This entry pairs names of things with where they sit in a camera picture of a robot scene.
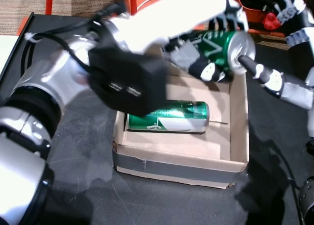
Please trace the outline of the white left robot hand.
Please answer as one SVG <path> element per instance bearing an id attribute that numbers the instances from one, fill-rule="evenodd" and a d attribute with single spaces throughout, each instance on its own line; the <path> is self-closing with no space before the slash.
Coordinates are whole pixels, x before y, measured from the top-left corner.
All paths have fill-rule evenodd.
<path id="1" fill-rule="evenodd" d="M 243 8 L 235 0 L 159 0 L 134 15 L 109 19 L 110 30 L 127 51 L 144 54 L 152 45 L 162 47 L 163 58 L 204 82 L 226 82 L 229 66 L 208 58 L 190 38 L 196 26 L 218 23 L 219 30 L 248 31 Z"/>

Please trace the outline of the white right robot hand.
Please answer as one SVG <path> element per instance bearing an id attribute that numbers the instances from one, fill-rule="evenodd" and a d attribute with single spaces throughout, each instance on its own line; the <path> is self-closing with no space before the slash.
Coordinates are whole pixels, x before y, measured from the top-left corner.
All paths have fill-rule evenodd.
<path id="1" fill-rule="evenodd" d="M 304 0 L 265 1 L 280 23 L 294 65 L 307 74 L 297 78 L 244 55 L 238 61 L 269 94 L 310 110 L 314 103 L 314 18 Z"/>

